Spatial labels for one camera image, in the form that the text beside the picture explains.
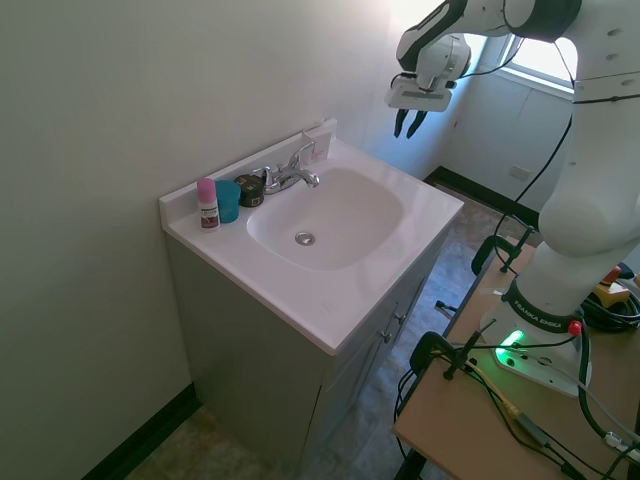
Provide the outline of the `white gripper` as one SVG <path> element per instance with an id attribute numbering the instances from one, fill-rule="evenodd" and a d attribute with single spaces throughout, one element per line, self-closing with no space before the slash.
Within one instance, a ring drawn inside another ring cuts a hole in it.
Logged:
<path id="1" fill-rule="evenodd" d="M 406 138 L 414 136 L 426 119 L 426 112 L 443 112 L 452 99 L 450 89 L 425 90 L 420 88 L 412 75 L 401 73 L 392 81 L 385 96 L 385 103 L 396 109 L 394 137 L 401 135 L 408 111 L 417 111 L 406 132 Z"/>

